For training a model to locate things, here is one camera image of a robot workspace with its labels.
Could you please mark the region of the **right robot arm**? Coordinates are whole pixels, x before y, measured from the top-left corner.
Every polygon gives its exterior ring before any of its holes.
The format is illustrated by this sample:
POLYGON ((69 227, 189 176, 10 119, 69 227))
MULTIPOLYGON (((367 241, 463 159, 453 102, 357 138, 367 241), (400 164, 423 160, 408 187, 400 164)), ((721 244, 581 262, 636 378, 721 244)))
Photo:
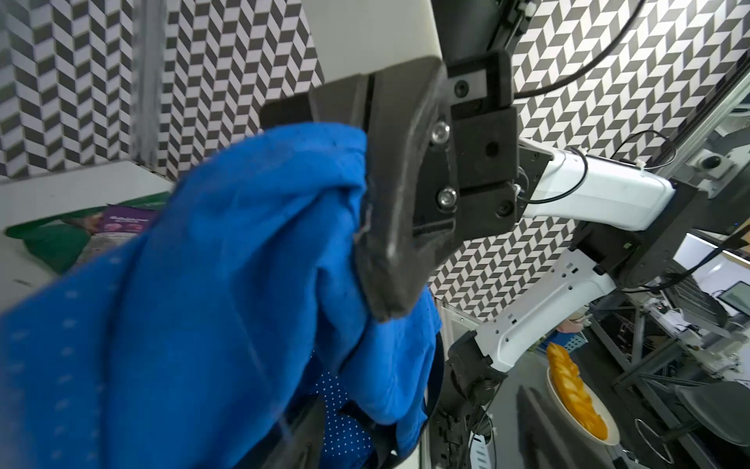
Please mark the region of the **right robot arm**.
POLYGON ((632 163, 519 135, 512 55, 535 1, 307 1, 326 82, 261 123, 339 122, 367 136, 355 267, 374 318, 404 318, 464 242, 523 217, 578 222, 571 246, 501 318, 437 350, 431 461, 465 468, 490 396, 544 333, 659 276, 707 195, 632 163))

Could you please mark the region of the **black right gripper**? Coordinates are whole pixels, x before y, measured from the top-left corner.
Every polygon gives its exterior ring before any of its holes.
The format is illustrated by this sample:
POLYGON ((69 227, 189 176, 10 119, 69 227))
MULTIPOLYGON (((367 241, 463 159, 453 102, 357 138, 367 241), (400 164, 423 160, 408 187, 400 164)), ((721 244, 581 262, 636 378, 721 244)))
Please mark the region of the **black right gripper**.
POLYGON ((367 136, 366 192, 355 267, 378 322, 407 316, 456 234, 498 236, 518 222, 519 115, 512 55, 536 1, 435 1, 443 61, 424 57, 357 74, 263 105, 265 130, 303 122, 347 124, 367 136))

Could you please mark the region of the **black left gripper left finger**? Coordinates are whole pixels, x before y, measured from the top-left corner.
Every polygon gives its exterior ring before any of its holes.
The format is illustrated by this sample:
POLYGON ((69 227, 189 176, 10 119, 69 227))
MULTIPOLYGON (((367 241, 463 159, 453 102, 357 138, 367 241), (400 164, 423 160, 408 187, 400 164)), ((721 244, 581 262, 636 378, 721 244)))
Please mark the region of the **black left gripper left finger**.
POLYGON ((304 398, 234 468, 318 469, 325 434, 324 398, 304 398))

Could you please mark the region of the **blue baseball cap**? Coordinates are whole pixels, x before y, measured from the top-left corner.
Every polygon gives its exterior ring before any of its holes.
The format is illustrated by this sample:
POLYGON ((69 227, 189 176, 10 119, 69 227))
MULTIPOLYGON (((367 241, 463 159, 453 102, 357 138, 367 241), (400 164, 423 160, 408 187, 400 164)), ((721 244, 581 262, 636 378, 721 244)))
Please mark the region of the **blue baseball cap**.
POLYGON ((363 131, 279 127, 184 177, 144 234, 1 317, 5 468, 232 468, 322 394, 324 468, 363 468, 355 404, 416 449, 441 319, 381 324, 355 273, 363 131))

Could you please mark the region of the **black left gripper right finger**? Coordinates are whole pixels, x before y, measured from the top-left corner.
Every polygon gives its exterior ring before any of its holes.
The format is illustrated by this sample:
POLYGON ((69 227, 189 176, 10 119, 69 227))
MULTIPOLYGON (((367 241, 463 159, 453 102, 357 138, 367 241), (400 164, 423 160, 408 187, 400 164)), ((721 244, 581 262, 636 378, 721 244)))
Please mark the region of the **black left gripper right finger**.
POLYGON ((516 395, 519 452, 523 468, 611 468, 611 460, 576 437, 573 428, 542 394, 522 386, 516 395))

